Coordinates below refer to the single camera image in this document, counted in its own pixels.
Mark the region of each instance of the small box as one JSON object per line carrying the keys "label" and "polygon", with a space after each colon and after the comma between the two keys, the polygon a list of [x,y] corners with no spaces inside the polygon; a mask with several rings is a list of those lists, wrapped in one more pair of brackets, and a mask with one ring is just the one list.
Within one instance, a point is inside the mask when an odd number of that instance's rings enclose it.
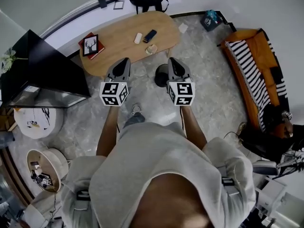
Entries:
{"label": "small box", "polygon": [[293,115],[290,112],[286,113],[286,116],[288,117],[288,119],[291,121],[291,119],[293,118]]}
{"label": "small box", "polygon": [[45,177],[43,180],[42,180],[43,184],[45,185],[50,185],[51,184],[51,179],[48,178],[48,177]]}
{"label": "small box", "polygon": [[195,84],[193,82],[169,82],[168,94],[174,105],[192,105]]}
{"label": "small box", "polygon": [[102,82],[99,96],[107,106],[121,106],[129,94],[126,82]]}
{"label": "small box", "polygon": [[201,19],[200,23],[206,29],[206,31],[212,31],[217,26],[219,26],[222,21],[220,17],[216,14],[213,10],[208,10],[204,14],[203,18]]}

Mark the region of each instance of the smartphone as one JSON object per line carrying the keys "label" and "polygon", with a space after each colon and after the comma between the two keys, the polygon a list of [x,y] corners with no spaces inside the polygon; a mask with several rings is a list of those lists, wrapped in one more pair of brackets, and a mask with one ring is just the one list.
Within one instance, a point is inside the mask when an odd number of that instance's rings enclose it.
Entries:
{"label": "smartphone", "polygon": [[157,31],[156,30],[151,30],[143,39],[145,43],[148,43],[152,38],[156,35]]}

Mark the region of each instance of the red book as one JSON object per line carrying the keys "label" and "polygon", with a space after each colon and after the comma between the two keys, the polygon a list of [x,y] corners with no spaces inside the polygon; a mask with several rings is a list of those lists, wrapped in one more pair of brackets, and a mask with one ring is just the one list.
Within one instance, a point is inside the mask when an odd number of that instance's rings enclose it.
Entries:
{"label": "red book", "polygon": [[[90,32],[90,34],[88,34],[85,38],[91,37],[93,35],[94,34],[92,32]],[[81,49],[83,49],[83,44],[84,44],[84,39],[85,38],[83,38],[81,41],[78,42]],[[96,54],[91,54],[91,55],[87,56],[90,60],[92,60],[94,57],[96,57],[100,52],[102,52],[105,49],[104,45],[100,42],[100,40],[98,40],[98,47],[97,48],[99,49],[99,51]]]}

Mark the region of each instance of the trash can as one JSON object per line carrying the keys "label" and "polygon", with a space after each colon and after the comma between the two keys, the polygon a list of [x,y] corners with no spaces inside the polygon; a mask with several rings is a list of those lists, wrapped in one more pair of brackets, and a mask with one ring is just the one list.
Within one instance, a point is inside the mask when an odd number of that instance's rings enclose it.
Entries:
{"label": "trash can", "polygon": [[201,19],[200,23],[206,29],[206,31],[212,31],[212,30],[214,30],[217,26],[219,26],[222,23],[222,20],[217,15],[216,11],[214,11],[214,10],[208,10],[204,14],[204,16]]}

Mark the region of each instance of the wooden table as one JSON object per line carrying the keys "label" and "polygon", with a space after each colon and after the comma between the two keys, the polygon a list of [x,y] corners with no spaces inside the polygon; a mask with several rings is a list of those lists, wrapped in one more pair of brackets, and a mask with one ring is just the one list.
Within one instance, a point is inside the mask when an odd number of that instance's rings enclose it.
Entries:
{"label": "wooden table", "polygon": [[[144,43],[143,37],[152,29],[156,30],[157,34],[149,43]],[[142,33],[140,44],[134,43],[137,33]],[[148,57],[145,50],[153,44],[157,46],[157,52],[168,50],[169,57],[170,49],[180,41],[180,32],[173,19],[158,11],[150,11],[123,19],[94,34],[98,34],[98,39],[105,49],[92,60],[83,57],[81,49],[80,57],[85,70],[91,75],[100,77],[104,77],[108,68],[119,59],[128,57],[133,63]]]}

